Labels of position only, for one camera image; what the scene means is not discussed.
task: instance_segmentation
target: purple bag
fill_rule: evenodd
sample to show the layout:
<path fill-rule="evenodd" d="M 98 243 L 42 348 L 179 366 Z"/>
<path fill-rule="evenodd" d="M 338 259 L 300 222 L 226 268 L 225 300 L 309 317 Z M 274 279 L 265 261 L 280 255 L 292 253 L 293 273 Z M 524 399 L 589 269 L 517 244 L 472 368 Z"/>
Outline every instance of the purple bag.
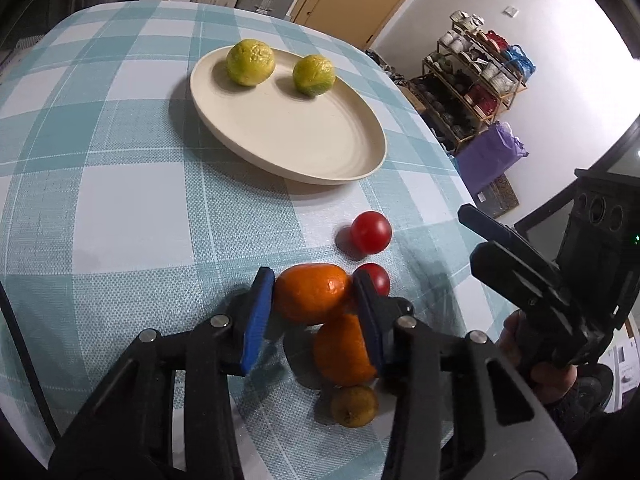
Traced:
<path fill-rule="evenodd" d="M 458 173 L 472 196 L 492 183 L 520 158 L 529 155 L 509 123 L 497 121 L 457 156 Z"/>

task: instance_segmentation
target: white wall switch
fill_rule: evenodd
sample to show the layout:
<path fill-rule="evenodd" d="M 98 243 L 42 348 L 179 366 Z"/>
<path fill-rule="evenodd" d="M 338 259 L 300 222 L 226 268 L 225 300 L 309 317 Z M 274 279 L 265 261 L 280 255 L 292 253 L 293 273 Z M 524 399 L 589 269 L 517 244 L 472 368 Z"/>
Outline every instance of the white wall switch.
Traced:
<path fill-rule="evenodd" d="M 512 18 L 515 18 L 520 12 L 520 9 L 516 9 L 515 7 L 509 6 L 506 9 L 504 9 L 502 12 L 504 12 L 507 16 L 511 16 Z"/>

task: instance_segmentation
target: beige plate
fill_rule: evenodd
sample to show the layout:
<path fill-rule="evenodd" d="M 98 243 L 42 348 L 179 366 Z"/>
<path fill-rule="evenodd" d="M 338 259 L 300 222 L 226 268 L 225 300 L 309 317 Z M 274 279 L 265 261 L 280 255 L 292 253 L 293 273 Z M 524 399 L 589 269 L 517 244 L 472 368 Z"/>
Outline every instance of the beige plate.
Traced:
<path fill-rule="evenodd" d="M 369 105 L 340 78 L 309 98 L 293 85 L 300 56 L 273 49 L 276 69 L 257 87 L 233 83 L 226 53 L 213 50 L 191 73 L 200 117 L 230 150 L 263 170 L 308 184 L 343 184 L 376 171 L 386 138 Z"/>

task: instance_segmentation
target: plate rim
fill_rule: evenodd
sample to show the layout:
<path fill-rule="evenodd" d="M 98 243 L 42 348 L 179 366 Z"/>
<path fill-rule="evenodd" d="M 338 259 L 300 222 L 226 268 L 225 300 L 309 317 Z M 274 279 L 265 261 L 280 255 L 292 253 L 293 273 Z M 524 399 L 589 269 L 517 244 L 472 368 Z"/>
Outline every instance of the plate rim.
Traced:
<path fill-rule="evenodd" d="M 287 168 L 284 168 L 283 166 L 275 164 L 274 162 L 266 160 L 265 158 L 262 158 L 261 156 L 256 155 L 254 152 L 251 152 L 248 149 L 245 149 L 244 147 L 242 147 L 238 143 L 236 143 L 234 140 L 232 140 L 228 135 L 226 135 L 222 130 L 220 130 L 220 128 L 218 128 L 213 123 L 213 121 L 211 121 L 203 113 L 203 111 L 200 109 L 200 106 L 198 105 L 198 102 L 197 102 L 197 100 L 196 100 L 196 98 L 194 97 L 194 94 L 193 94 L 194 74 L 196 73 L 196 70 L 198 69 L 199 65 L 201 63 L 203 63 L 203 61 L 207 57 L 213 56 L 215 53 L 219 52 L 220 50 L 228 50 L 228 49 L 231 49 L 232 47 L 233 47 L 233 45 L 221 46 L 219 48 L 211 50 L 210 52 L 207 52 L 194 65 L 193 69 L 191 70 L 191 74 L 189 76 L 189 87 L 190 87 L 190 92 L 191 92 L 191 100 L 193 101 L 193 104 L 194 104 L 194 106 L 195 106 L 195 108 L 196 108 L 196 110 L 198 112 L 198 115 L 199 115 L 200 119 L 202 120 L 202 122 L 205 123 L 205 126 L 207 126 L 207 128 L 210 131 L 210 133 L 214 137 L 216 137 L 217 140 L 222 142 L 222 144 L 224 144 L 228 149 L 230 149 L 232 152 L 234 152 L 236 155 L 240 156 L 241 158 L 244 158 L 244 160 L 246 160 L 248 163 L 253 164 L 254 166 L 257 166 L 258 168 L 261 168 L 262 170 L 267 171 L 268 173 L 273 173 L 273 174 L 276 174 L 277 176 L 281 176 L 283 178 L 288 178 L 288 179 L 295 180 L 295 181 L 298 181 L 298 182 L 304 182 L 306 184 L 320 184 L 320 185 L 324 185 L 324 186 L 336 186 L 338 184 L 347 184 L 349 182 L 356 182 L 358 180 L 362 180 L 364 178 L 367 178 L 368 176 L 371 176 L 373 173 L 375 173 L 377 170 L 379 170 L 380 167 L 384 164 L 384 162 L 386 160 L 388 142 L 386 140 L 385 130 L 382 127 L 382 124 L 380 123 L 380 119 L 378 118 L 376 113 L 373 111 L 371 106 L 369 106 L 369 103 L 367 103 L 364 100 L 364 98 L 360 95 L 360 93 L 355 88 L 353 88 L 351 85 L 349 85 L 344 79 L 342 79 L 341 77 L 339 77 L 337 75 L 336 75 L 336 78 L 339 79 L 343 84 L 347 85 L 348 88 L 350 88 L 353 92 L 355 92 L 356 95 L 361 99 L 361 101 L 366 105 L 366 107 L 370 110 L 370 112 L 372 113 L 373 117 L 375 118 L 376 124 L 380 128 L 380 133 L 382 134 L 382 138 L 384 140 L 384 151 L 383 151 L 381 160 L 376 165 L 376 167 L 373 168 L 372 170 L 368 171 L 367 173 L 363 173 L 363 174 L 360 174 L 360 175 L 357 175 L 357 176 L 353 176 L 353 177 L 349 177 L 349 178 L 344 178 L 344 177 L 343 178 L 331 178 L 331 177 L 327 177 L 327 176 L 317 176 L 317 175 L 312 175 L 312 174 L 308 174 L 308 173 L 300 173 L 299 171 L 289 170 Z M 278 52 L 283 52 L 285 54 L 291 54 L 292 56 L 295 56 L 295 57 L 300 58 L 300 59 L 303 58 L 302 56 L 299 56 L 295 52 L 291 52 L 289 50 L 283 50 L 281 48 L 273 48 L 273 47 L 271 47 L 271 49 L 272 50 L 276 50 Z"/>

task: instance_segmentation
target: checkered tablecloth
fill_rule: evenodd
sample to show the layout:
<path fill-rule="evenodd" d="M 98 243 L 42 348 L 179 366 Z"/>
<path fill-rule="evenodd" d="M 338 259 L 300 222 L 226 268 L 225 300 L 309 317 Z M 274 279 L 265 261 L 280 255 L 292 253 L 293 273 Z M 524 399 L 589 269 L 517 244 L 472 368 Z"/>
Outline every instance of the checkered tablecloth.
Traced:
<path fill-rule="evenodd" d="M 306 186 L 217 142 L 197 117 L 188 75 L 201 56 L 242 38 L 331 59 L 385 130 L 382 168 L 348 186 Z M 368 258 L 388 270 L 392 295 L 436 330 L 495 338 L 510 306 L 470 276 L 479 238 L 456 221 L 468 200 L 421 118 L 368 57 L 244 10 L 175 2 L 82 10 L 0 85 L 0 276 L 62 430 L 141 329 L 192 328 L 259 266 L 355 269 L 361 262 L 335 236 L 365 210 L 394 228 L 391 245 Z M 364 428 L 332 424 L 308 346 L 297 345 L 305 338 L 271 334 L 252 373 L 230 378 L 247 478 L 379 478 L 392 399 L 381 398 L 380 416 Z M 51 443 L 4 320 L 0 406 L 46 460 Z"/>

